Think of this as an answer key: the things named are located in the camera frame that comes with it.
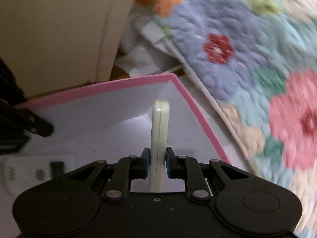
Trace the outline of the pink cardboard box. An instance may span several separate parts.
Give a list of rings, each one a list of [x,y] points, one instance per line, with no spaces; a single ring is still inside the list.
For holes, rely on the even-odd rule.
[[[50,122],[51,136],[33,135],[14,156],[74,157],[75,169],[105,160],[140,155],[150,146],[154,101],[170,104],[168,146],[200,163],[228,156],[193,98],[173,74],[93,84],[20,104]],[[20,233],[12,216],[17,196],[1,184],[1,237]]]

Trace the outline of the cream TCL remote control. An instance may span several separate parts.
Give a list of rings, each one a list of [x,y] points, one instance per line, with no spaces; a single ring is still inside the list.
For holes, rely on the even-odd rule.
[[[170,104],[165,99],[154,101],[150,142],[149,184],[150,192],[162,192],[166,176],[165,153],[168,143]]]

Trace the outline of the white slim TCL remote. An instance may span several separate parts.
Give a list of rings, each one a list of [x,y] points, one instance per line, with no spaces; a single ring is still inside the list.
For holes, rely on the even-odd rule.
[[[71,155],[1,156],[1,184],[8,194],[17,196],[74,169]]]

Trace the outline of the floral quilted bedspread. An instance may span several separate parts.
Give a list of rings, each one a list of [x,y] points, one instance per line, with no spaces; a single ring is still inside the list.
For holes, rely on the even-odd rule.
[[[258,176],[303,206],[316,237],[316,0],[136,0]]]

